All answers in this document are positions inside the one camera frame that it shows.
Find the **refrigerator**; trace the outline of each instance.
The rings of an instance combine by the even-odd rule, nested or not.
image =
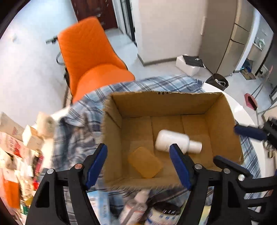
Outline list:
[[[247,0],[208,0],[199,58],[213,74],[234,72],[250,35],[253,13]]]

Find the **chair backrest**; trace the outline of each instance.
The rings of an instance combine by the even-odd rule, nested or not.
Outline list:
[[[114,52],[96,17],[88,17],[66,28],[59,33],[58,41],[69,73],[73,96],[80,77],[95,66],[109,63],[127,69]]]

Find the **black lid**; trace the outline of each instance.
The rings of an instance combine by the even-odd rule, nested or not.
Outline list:
[[[168,215],[178,215],[181,213],[181,208],[168,202],[157,202],[153,205],[153,208],[160,213]]]

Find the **floor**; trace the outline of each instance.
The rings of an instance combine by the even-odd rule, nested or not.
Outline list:
[[[0,39],[0,111],[21,126],[33,125],[39,111],[52,114],[63,107],[59,45],[45,40],[76,22],[70,0],[31,0]]]
[[[183,73],[175,66],[175,62],[159,63],[144,67],[137,57],[137,47],[127,35],[123,35],[118,29],[108,30],[106,31],[106,34],[115,52],[126,63],[128,69],[136,77],[136,80],[152,76]],[[206,81],[210,76],[211,73],[207,69],[201,68],[200,71],[193,77]],[[254,123],[257,124],[256,113],[254,110],[246,106],[244,94],[252,94],[260,85],[262,79],[257,78],[256,80],[246,80],[241,73],[233,74],[232,76],[226,77],[226,79],[229,82],[229,87],[225,90],[225,92],[240,103],[250,115]],[[267,83],[257,97],[259,106],[258,111],[265,110],[271,105],[271,100],[269,98],[271,91],[272,88],[270,84]]]

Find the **chair seat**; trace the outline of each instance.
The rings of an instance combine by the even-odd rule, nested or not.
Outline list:
[[[82,75],[72,102],[79,101],[85,94],[100,87],[133,80],[135,77],[130,71],[120,69],[112,64],[101,64]]]

